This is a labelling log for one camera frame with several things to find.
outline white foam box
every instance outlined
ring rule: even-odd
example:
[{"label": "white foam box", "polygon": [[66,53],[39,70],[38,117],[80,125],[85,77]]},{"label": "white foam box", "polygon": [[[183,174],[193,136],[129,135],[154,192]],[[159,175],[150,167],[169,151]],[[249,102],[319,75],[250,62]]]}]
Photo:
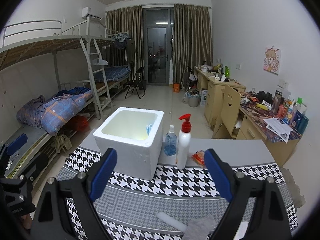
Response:
[{"label": "white foam box", "polygon": [[[151,180],[155,174],[163,141],[164,112],[119,107],[93,136],[100,152],[117,151],[114,171],[139,179]],[[147,134],[146,126],[153,127]]]},{"label": "white foam box", "polygon": [[207,95],[208,95],[208,91],[206,89],[202,89],[201,91],[201,100],[200,100],[200,105],[204,106],[205,102],[207,100]]}]

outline orange box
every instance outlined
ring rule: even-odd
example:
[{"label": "orange box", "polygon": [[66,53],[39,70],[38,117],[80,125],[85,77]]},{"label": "orange box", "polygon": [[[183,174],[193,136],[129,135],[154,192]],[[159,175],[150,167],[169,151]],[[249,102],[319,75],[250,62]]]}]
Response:
[{"label": "orange box", "polygon": [[173,84],[173,92],[179,93],[179,91],[180,91],[180,84],[179,83]]}]

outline blue liquid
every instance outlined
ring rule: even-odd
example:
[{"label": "blue liquid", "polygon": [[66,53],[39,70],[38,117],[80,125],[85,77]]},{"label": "blue liquid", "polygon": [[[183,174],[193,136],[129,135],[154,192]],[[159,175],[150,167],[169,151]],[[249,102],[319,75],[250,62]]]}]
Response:
[{"label": "blue liquid", "polygon": [[177,136],[174,134],[173,136],[169,136],[167,133],[164,141],[164,153],[167,156],[175,155],[177,153]]}]

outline wall outlet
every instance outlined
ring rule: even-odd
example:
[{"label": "wall outlet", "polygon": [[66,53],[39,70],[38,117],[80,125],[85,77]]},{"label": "wall outlet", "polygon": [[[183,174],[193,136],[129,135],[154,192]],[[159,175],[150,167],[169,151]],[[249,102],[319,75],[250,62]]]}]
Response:
[{"label": "wall outlet", "polygon": [[284,86],[284,80],[283,80],[283,79],[279,79],[279,81],[278,81],[278,87],[283,88],[283,86]]},{"label": "wall outlet", "polygon": [[283,82],[283,88],[286,88],[286,89],[287,89],[287,88],[288,88],[288,86],[289,86],[289,82],[284,81],[284,82]]}]

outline blue plaid bedding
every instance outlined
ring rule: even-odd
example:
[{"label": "blue plaid bedding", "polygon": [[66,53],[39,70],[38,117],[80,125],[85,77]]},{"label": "blue plaid bedding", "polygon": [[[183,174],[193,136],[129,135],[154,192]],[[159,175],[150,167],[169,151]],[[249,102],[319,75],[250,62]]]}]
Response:
[{"label": "blue plaid bedding", "polygon": [[[117,82],[120,78],[125,77],[131,70],[128,66],[117,66],[117,67],[104,67],[106,73],[107,82]],[[94,73],[95,82],[103,83],[102,71]]]},{"label": "blue plaid bedding", "polygon": [[44,101],[41,95],[26,103],[18,112],[17,119],[21,123],[43,128],[51,136],[56,136],[60,128],[75,116],[91,98],[89,90],[80,95],[64,94]]}]

